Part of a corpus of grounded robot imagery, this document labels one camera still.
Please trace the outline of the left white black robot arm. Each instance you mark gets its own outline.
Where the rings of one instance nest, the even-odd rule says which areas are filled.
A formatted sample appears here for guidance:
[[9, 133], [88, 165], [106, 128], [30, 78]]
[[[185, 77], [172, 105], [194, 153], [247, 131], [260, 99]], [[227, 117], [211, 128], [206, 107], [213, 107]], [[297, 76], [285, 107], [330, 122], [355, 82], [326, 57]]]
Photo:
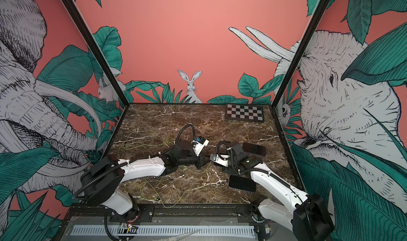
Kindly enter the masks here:
[[208, 144], [206, 138], [196, 136], [195, 127], [189, 124], [181, 129], [174, 145], [162, 153], [136, 160], [109, 156], [82, 175], [82, 187], [73, 194], [73, 199], [109, 208], [124, 221], [134, 218], [138, 215], [138, 206], [133, 197], [120, 190], [119, 186], [133, 179], [170, 175], [180, 166], [201, 169], [209, 162], [208, 157], [201, 155]]

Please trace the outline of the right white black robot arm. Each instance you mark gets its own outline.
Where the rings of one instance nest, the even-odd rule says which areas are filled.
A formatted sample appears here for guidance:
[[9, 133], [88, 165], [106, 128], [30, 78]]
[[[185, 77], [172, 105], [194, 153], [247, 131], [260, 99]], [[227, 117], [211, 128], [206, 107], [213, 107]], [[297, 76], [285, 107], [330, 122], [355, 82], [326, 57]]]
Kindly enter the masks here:
[[232, 175], [248, 177], [272, 194], [281, 205], [264, 199], [257, 206], [261, 217], [292, 231], [299, 241], [330, 241], [334, 223], [326, 202], [318, 194], [308, 194], [289, 184], [273, 172], [263, 157], [264, 146], [252, 143], [221, 141], [211, 160]]

